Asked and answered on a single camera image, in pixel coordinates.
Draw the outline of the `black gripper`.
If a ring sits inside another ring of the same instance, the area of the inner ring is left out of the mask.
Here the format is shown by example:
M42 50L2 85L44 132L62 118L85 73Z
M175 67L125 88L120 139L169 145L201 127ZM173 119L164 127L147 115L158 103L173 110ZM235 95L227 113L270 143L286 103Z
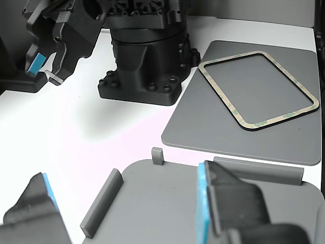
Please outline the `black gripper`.
M56 53L48 81L60 86L73 74L80 58L91 56L107 14L107 1L43 1L45 30L28 31L32 45L26 54L25 72L37 76Z

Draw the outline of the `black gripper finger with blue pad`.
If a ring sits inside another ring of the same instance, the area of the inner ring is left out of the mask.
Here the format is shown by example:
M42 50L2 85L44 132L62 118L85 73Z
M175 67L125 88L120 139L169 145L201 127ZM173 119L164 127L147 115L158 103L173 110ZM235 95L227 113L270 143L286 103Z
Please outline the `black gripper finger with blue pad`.
M46 173L34 175L4 214L1 243L71 243Z
M197 169L197 243L309 243L305 230L273 224L261 189L216 162Z

